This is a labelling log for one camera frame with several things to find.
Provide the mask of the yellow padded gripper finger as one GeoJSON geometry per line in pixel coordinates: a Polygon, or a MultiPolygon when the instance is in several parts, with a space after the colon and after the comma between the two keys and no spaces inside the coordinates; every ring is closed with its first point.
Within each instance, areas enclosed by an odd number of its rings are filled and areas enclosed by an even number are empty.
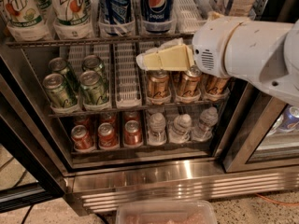
{"type": "Polygon", "coordinates": [[[187,71],[194,66],[192,49],[185,44],[149,49],[135,59],[139,68],[145,71],[187,71]]]}
{"type": "Polygon", "coordinates": [[[216,19],[218,19],[218,18],[221,18],[222,17],[222,14],[220,14],[220,13],[218,13],[218,12],[216,12],[216,11],[209,11],[208,13],[207,13],[207,19],[209,20],[209,21],[214,21],[214,20],[216,20],[216,19]]]}

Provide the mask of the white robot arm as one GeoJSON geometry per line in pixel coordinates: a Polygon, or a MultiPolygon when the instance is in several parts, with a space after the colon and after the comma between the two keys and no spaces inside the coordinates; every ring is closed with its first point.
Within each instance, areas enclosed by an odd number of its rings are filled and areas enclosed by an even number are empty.
{"type": "Polygon", "coordinates": [[[289,105],[299,105],[299,21],[221,16],[207,21],[187,45],[181,38],[136,56],[145,71],[197,66],[215,77],[236,77],[289,105]]]}

